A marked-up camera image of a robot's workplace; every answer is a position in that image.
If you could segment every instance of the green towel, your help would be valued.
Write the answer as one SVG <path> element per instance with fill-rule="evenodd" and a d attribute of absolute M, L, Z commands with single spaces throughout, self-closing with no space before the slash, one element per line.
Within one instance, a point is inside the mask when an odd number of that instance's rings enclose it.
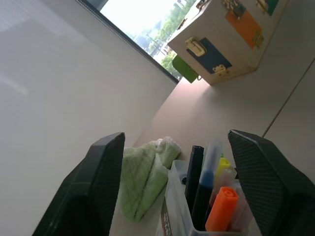
<path fill-rule="evenodd" d="M 119 199 L 124 217 L 142 219 L 167 183 L 167 168 L 180 152 L 170 137 L 124 150 Z"/>

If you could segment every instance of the pen holder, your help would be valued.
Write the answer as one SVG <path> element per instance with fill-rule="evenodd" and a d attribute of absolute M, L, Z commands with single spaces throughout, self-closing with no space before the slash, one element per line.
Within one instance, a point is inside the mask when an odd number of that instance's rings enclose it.
<path fill-rule="evenodd" d="M 185 198 L 185 185 L 181 179 L 186 175 L 189 163 L 186 161 L 173 161 L 172 168 L 168 174 L 168 183 L 165 192 L 165 203 L 167 216 L 162 216 L 169 221 L 170 229 L 166 230 L 166 236 L 245 236 L 246 232 L 205 232 L 194 228 Z"/>

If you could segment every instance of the orange highlighter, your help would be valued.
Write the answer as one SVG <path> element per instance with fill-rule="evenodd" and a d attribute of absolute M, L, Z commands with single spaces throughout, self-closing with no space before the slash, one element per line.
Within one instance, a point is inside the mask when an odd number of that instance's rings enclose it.
<path fill-rule="evenodd" d="M 226 231 L 236 207 L 237 200 L 238 196 L 233 188 L 222 187 L 209 214 L 206 230 Z"/>

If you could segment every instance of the white wall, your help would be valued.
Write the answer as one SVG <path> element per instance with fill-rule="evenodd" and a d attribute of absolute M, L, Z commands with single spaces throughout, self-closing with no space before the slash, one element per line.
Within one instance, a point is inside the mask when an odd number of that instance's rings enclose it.
<path fill-rule="evenodd" d="M 26 236 L 89 146 L 132 145 L 175 85 L 75 0 L 0 5 L 0 236 Z"/>

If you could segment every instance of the desk surface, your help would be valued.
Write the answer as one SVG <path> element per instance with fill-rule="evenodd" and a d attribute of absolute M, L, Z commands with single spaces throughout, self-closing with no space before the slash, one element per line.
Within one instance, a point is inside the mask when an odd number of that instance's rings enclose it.
<path fill-rule="evenodd" d="M 262 135 L 312 62 L 314 9 L 312 0 L 288 3 L 256 72 L 213 87 L 181 80 L 135 146 L 171 136 L 182 147 L 180 159 L 188 159 L 192 145 L 221 139 L 225 156 L 234 163 L 228 130 Z M 154 235 L 163 195 L 138 224 L 123 219 L 117 207 L 110 235 Z"/>

